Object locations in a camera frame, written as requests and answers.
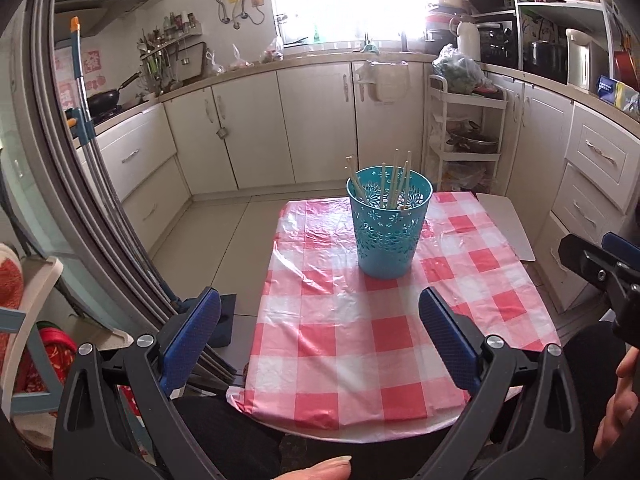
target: power outlet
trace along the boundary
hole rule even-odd
[[[264,0],[251,0],[252,7],[260,7],[264,5]]]

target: basket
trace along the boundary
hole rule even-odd
[[[391,174],[392,168],[386,168],[385,192],[389,191]],[[358,264],[365,274],[379,280],[404,276],[414,258],[433,186],[420,173],[411,171],[409,194],[405,197],[402,190],[399,195],[399,203],[408,205],[408,209],[380,209],[382,167],[360,170],[358,178],[371,204],[357,198],[353,182],[349,179],[347,193],[351,199]]]

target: box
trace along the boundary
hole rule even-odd
[[[604,75],[598,80],[598,97],[640,122],[640,93]]]

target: metal screw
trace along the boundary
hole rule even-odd
[[[87,355],[87,354],[90,354],[93,350],[94,350],[94,346],[91,343],[84,343],[80,345],[80,348],[78,349],[78,353],[80,355]]]
[[[486,343],[491,348],[498,349],[504,346],[504,339],[502,339],[501,337],[498,337],[497,335],[491,335],[486,339]]]
[[[148,346],[151,346],[154,343],[154,337],[152,335],[146,334],[146,335],[141,335],[138,340],[136,341],[136,344],[140,347],[140,348],[146,348]]]
[[[551,344],[548,347],[546,347],[546,351],[549,352],[554,357],[560,357],[560,355],[562,354],[562,349],[555,344]]]

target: plastic tablecloth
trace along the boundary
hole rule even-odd
[[[558,335],[526,270],[471,193],[431,199],[409,273],[358,267],[348,198],[289,202],[273,241],[245,388],[228,402],[287,433],[380,442],[450,426],[468,401],[418,316],[434,286],[514,348]]]

